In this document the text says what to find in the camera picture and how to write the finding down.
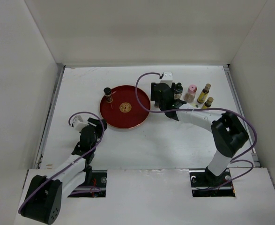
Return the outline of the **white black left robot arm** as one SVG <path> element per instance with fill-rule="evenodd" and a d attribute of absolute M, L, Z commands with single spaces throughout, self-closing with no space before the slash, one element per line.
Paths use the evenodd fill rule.
<path fill-rule="evenodd" d="M 49 175 L 32 178 L 25 200 L 18 213 L 46 225 L 57 219 L 62 201 L 67 197 L 103 195 L 106 184 L 102 175 L 94 173 L 91 161 L 97 145 L 102 140 L 107 123 L 105 120 L 88 118 L 87 122 L 76 121 L 80 129 L 79 142 L 70 157 Z"/>

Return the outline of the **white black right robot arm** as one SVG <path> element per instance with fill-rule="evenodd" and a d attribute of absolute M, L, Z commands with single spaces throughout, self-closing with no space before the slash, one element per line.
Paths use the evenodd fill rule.
<path fill-rule="evenodd" d="M 232 112 L 213 113 L 194 108 L 186 102 L 175 99 L 174 91 L 165 83 L 151 84 L 151 100 L 173 120 L 191 123 L 209 131 L 214 139 L 216 153 L 205 168 L 205 181 L 216 185 L 236 152 L 248 141 L 249 135 L 237 115 Z"/>

